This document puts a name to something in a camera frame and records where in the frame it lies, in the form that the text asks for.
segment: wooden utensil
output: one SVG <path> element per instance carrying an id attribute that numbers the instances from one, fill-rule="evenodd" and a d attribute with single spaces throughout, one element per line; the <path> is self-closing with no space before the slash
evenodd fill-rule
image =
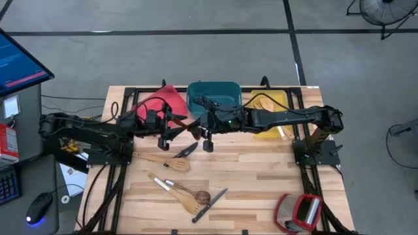
<path id="1" fill-rule="evenodd" d="M 173 158 L 173 159 L 165 159 L 162 157 L 156 157 L 152 155 L 146 155 L 141 153 L 133 153 L 134 156 L 139 157 L 141 159 L 146 159 L 150 161 L 155 161 L 158 163 L 166 163 L 169 167 L 173 168 L 174 170 L 178 170 L 181 172 L 185 172 L 190 170 L 190 163 L 183 157 L 180 158 Z"/>
<path id="2" fill-rule="evenodd" d="M 287 137 L 289 137 L 290 139 L 294 139 L 295 138 L 295 136 L 293 135 L 293 133 L 288 128 L 283 127 L 283 131 L 287 135 Z"/>
<path id="3" fill-rule="evenodd" d="M 274 112 L 274 103 L 269 98 L 260 98 L 258 101 L 254 104 L 256 108 L 265 109 L 270 112 Z M 277 127 L 277 130 L 279 131 L 279 134 L 281 136 L 282 140 L 287 140 L 285 133 L 283 131 L 282 127 Z"/>
<path id="4" fill-rule="evenodd" d="M 185 196 L 176 191 L 175 189 L 170 188 L 168 185 L 162 182 L 154 173 L 150 172 L 148 174 L 148 177 L 154 182 L 158 183 L 160 186 L 162 186 L 162 188 L 167 190 L 171 195 L 175 196 L 180 201 L 180 203 L 182 203 L 184 209 L 190 214 L 196 215 L 202 209 L 202 206 L 199 203 L 197 203 L 197 201 L 193 197 Z"/>
<path id="5" fill-rule="evenodd" d="M 200 205 L 206 205 L 207 203 L 210 202 L 210 193 L 208 193 L 206 191 L 197 191 L 197 193 L 194 193 L 192 190 L 190 190 L 186 187 L 183 187 L 183 186 L 179 185 L 178 183 L 174 183 L 173 181 L 165 179 L 164 182 L 168 185 L 171 185 L 173 187 L 176 187 L 178 189 L 181 189 L 185 192 L 190 193 L 191 195 L 193 195 L 195 197 L 196 201 Z"/>

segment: monitor screen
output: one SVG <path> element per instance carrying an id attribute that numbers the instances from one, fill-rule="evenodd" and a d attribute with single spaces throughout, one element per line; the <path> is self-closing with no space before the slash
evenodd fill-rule
<path id="1" fill-rule="evenodd" d="M 53 74 L 16 41 L 0 32 L 0 96 L 53 78 Z"/>

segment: wooden spatula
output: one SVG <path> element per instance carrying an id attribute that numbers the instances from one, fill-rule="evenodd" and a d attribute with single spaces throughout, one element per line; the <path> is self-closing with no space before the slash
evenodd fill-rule
<path id="1" fill-rule="evenodd" d="M 162 157 L 156 157 L 152 155 L 147 155 L 143 153 L 134 152 L 133 155 L 135 157 L 139 157 L 141 159 L 146 159 L 150 161 L 155 161 L 158 163 L 166 163 L 169 167 L 173 168 L 174 170 L 178 170 L 181 172 L 185 172 L 190 170 L 190 163 L 188 160 L 184 159 L 183 157 L 180 158 L 173 158 L 173 159 L 165 159 Z"/>
<path id="2" fill-rule="evenodd" d="M 271 101 L 269 98 L 260 98 L 259 99 L 259 104 L 265 109 L 268 110 L 270 112 L 274 112 L 274 103 L 273 101 Z M 282 140 L 287 140 L 285 132 L 283 131 L 282 127 L 277 127 L 277 130 L 279 131 L 279 134 L 281 136 Z"/>
<path id="3" fill-rule="evenodd" d="M 180 201 L 180 203 L 182 203 L 184 209 L 190 214 L 196 215 L 202 209 L 202 206 L 199 203 L 197 203 L 197 201 L 193 197 L 185 196 L 176 191 L 175 189 L 170 188 L 167 184 L 162 182 L 154 173 L 150 172 L 148 174 L 148 177 L 154 182 L 158 183 L 160 186 L 162 186 L 162 188 L 167 190 L 171 195 L 175 196 Z"/>

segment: gray floor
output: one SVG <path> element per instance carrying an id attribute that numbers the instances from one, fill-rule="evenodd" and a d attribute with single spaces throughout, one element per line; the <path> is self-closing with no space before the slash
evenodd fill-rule
<path id="1" fill-rule="evenodd" d="M 350 0 L 290 0 L 296 29 L 378 29 L 345 16 Z M 14 0 L 0 27 L 6 31 L 287 28 L 277 0 Z M 418 28 L 418 17 L 404 27 Z M 49 95 L 104 97 L 109 85 L 157 85 L 197 80 L 297 85 L 289 35 L 16 37 L 57 78 Z M 388 127 L 418 117 L 418 34 L 297 35 L 308 85 L 343 113 L 335 136 L 347 197 L 359 232 L 416 234 L 418 171 L 393 163 L 385 149 Z M 44 104 L 54 104 L 43 100 Z M 100 101 L 57 101 L 66 110 Z M 97 115 L 101 109 L 78 115 Z M 400 162 L 418 166 L 412 135 L 391 138 Z M 74 225 L 78 200 L 61 208 L 60 233 Z"/>

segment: cable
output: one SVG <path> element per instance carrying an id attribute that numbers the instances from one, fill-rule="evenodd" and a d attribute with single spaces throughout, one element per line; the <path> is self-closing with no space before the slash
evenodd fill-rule
<path id="1" fill-rule="evenodd" d="M 96 120 L 97 118 L 101 118 L 101 117 L 102 117 L 102 115 L 101 115 L 101 114 L 99 114 L 99 115 L 97 115 L 97 116 L 91 117 L 90 119 L 91 119 L 91 120 Z"/>
<path id="2" fill-rule="evenodd" d="M 51 119 L 52 120 L 73 121 L 73 122 L 83 124 L 83 125 L 98 125 L 98 124 L 108 123 L 109 121 L 112 121 L 113 119 L 116 119 L 117 113 L 119 112 L 119 104 L 117 102 L 113 102 L 112 106 L 110 108 L 111 108 L 110 113 L 112 114 L 112 118 L 110 118 L 109 120 L 106 120 L 106 121 L 100 121 L 100 122 L 93 121 L 93 122 L 91 122 L 90 119 L 85 119 L 85 120 L 82 120 L 82 121 L 78 121 L 78 120 L 75 120 L 75 119 L 69 118 L 69 117 L 68 118 L 67 117 L 55 117 L 55 118 L 52 117 Z"/>
<path id="3" fill-rule="evenodd" d="M 77 225 L 78 225 L 80 228 L 83 228 L 83 226 L 81 226 L 80 222 L 78 222 L 77 216 L 76 216 L 76 222 L 77 222 Z"/>
<path id="4" fill-rule="evenodd" d="M 297 110 L 294 110 L 294 109 L 290 109 L 290 108 L 282 105 L 281 103 L 277 102 L 276 100 L 274 100 L 272 97 L 270 97 L 266 93 L 258 93 L 256 95 L 254 95 L 248 102 L 246 102 L 245 104 L 243 104 L 241 107 L 238 107 L 238 108 L 233 108 L 233 109 L 230 109 L 230 110 L 224 110 L 224 109 L 218 108 L 217 106 L 214 106 L 214 109 L 217 110 L 217 111 L 220 111 L 220 112 L 234 112 L 234 111 L 238 111 L 240 109 L 243 109 L 245 106 L 249 105 L 259 95 L 264 95 L 265 97 L 269 98 L 271 101 L 273 101 L 278 106 L 280 106 L 280 107 L 282 107 L 282 108 L 286 109 L 287 111 L 292 112 L 294 114 L 308 115 L 308 114 L 315 114 L 317 112 L 322 112 L 322 111 L 327 111 L 327 110 L 334 110 L 334 113 L 337 113 L 340 116 L 342 116 L 342 112 L 339 111 L 339 110 L 337 110 L 337 109 L 334 109 L 334 108 L 320 108 L 320 109 L 317 109 L 317 110 L 314 110 L 314 111 L 311 111 L 311 112 L 300 112 L 300 111 L 297 111 Z"/>
<path id="5" fill-rule="evenodd" d="M 208 99 L 208 97 L 206 97 L 206 96 L 202 97 L 202 103 L 203 103 L 204 109 L 206 109 L 208 111 L 212 120 L 214 120 L 214 124 L 215 124 L 214 128 L 216 129 L 217 119 L 215 118 L 215 115 L 210 111 L 210 107 L 209 107 L 209 106 L 211 106 L 212 108 L 216 108 L 216 105 L 210 99 Z"/>
<path id="6" fill-rule="evenodd" d="M 395 160 L 395 159 L 393 158 L 391 151 L 389 151 L 389 146 L 388 146 L 388 144 L 387 144 L 388 139 L 389 139 L 389 133 L 390 133 L 390 131 L 391 131 L 391 129 L 392 129 L 393 127 L 398 127 L 398 126 L 401 126 L 401 125 L 393 125 L 393 126 L 389 127 L 389 129 L 387 129 L 387 133 L 386 133 L 386 149 L 387 149 L 387 153 L 389 154 L 389 156 L 391 157 L 391 159 L 392 159 L 392 160 L 393 160 L 396 164 L 398 164 L 399 166 L 402 166 L 402 167 L 405 167 L 405 168 L 408 168 L 408 169 L 415 169 L 415 170 L 418 170 L 418 167 L 414 167 L 414 166 L 406 166 L 406 165 L 404 165 L 404 164 L 400 164 L 400 163 L 398 163 L 398 161 L 397 161 L 397 160 Z"/>
<path id="7" fill-rule="evenodd" d="M 41 97 L 48 97 L 53 99 L 70 99 L 70 100 L 87 100 L 87 101 L 105 101 L 103 98 L 73 98 L 73 97 L 55 97 L 51 95 L 41 95 Z"/>
<path id="8" fill-rule="evenodd" d="M 50 108 L 50 107 L 47 107 L 47 106 L 45 106 L 45 105 L 42 105 L 42 107 L 44 107 L 44 108 L 46 108 L 46 109 L 49 109 L 49 110 L 59 110 L 59 111 L 61 111 L 61 112 L 66 112 L 66 113 L 70 113 L 70 114 L 76 114 L 76 113 L 81 112 L 81 111 L 84 111 L 84 110 L 89 110 L 89 109 L 92 109 L 92 108 L 102 108 L 102 107 L 104 107 L 104 106 L 103 106 L 103 105 L 98 105 L 98 106 L 90 106 L 90 107 L 87 107 L 87 108 L 82 108 L 82 109 L 77 110 L 77 111 L 67 111 L 67 110 L 62 110 L 62 109 L 60 109 L 60 108 Z"/>
<path id="9" fill-rule="evenodd" d="M 146 104 L 144 103 L 144 108 L 145 108 L 145 118 L 138 116 L 139 120 L 145 122 L 146 121 L 146 114 L 148 113 L 148 108 L 146 106 Z"/>
<path id="10" fill-rule="evenodd" d="M 113 106 L 116 106 L 116 112 L 113 113 Z M 103 123 L 108 123 L 109 121 L 112 121 L 113 119 L 116 119 L 116 116 L 118 115 L 119 112 L 119 104 L 115 101 L 112 103 L 112 106 L 110 107 L 110 114 L 112 115 L 112 117 L 109 120 L 106 121 L 101 121 L 98 123 L 87 123 L 90 125 L 97 125 L 97 124 L 103 124 Z"/>
<path id="11" fill-rule="evenodd" d="M 134 109 L 134 112 L 131 112 L 128 116 L 126 116 L 126 117 L 124 117 L 123 119 L 121 119 L 121 120 L 124 120 L 124 119 L 127 119 L 128 117 L 130 117 L 132 114 L 134 114 L 138 109 L 139 109 L 139 107 L 141 107 L 142 105 L 145 105 L 145 102 L 147 102 L 147 101 L 150 101 L 150 100 L 152 100 L 152 99 L 159 99 L 159 100 L 162 100 L 166 105 L 168 105 L 170 108 L 171 108 L 171 106 L 169 105 L 169 103 L 165 100 L 165 99 L 163 99 L 163 98 L 161 98 L 161 97 L 150 97 L 150 98 L 147 98 L 147 99 L 144 99 L 143 101 L 141 101 L 141 102 L 138 102 L 137 104 L 135 104 L 136 105 L 136 107 L 135 107 L 135 109 Z M 156 110 L 156 112 L 161 112 L 161 111 L 163 111 L 163 109 L 164 109 L 164 106 L 160 109 L 160 110 Z"/>
<path id="12" fill-rule="evenodd" d="M 330 165 L 331 167 L 333 167 L 336 171 L 338 171 L 338 173 L 340 173 L 342 180 L 344 180 L 344 176 L 342 175 L 341 170 L 336 166 L 336 165 Z"/>
<path id="13" fill-rule="evenodd" d="M 86 201 L 84 201 L 84 209 L 83 209 L 83 227 L 86 225 L 86 210 L 87 210 L 87 202 L 89 201 L 89 197 L 90 197 L 90 193 L 91 190 L 93 189 L 94 184 L 96 183 L 97 178 L 100 176 L 100 173 L 105 169 L 106 165 L 104 165 L 102 168 L 100 168 L 100 170 L 98 171 L 98 173 L 96 174 L 96 176 L 94 177 L 89 191 L 87 192 L 87 196 L 86 196 Z"/>
<path id="14" fill-rule="evenodd" d="M 79 186 L 79 185 L 77 185 L 77 184 L 69 183 L 69 184 L 66 184 L 66 185 L 61 185 L 61 186 L 57 187 L 57 188 L 56 188 L 54 191 L 52 191 L 50 194 L 52 194 L 52 193 L 54 193 L 54 192 L 58 191 L 58 189 L 60 189 L 60 188 L 62 188 L 62 187 L 65 187 L 65 186 L 77 186 L 77 187 L 79 187 L 79 188 L 81 188 L 81 189 L 83 189 L 83 190 L 84 190 L 84 188 L 83 188 L 83 187 L 81 187 L 81 186 Z"/>

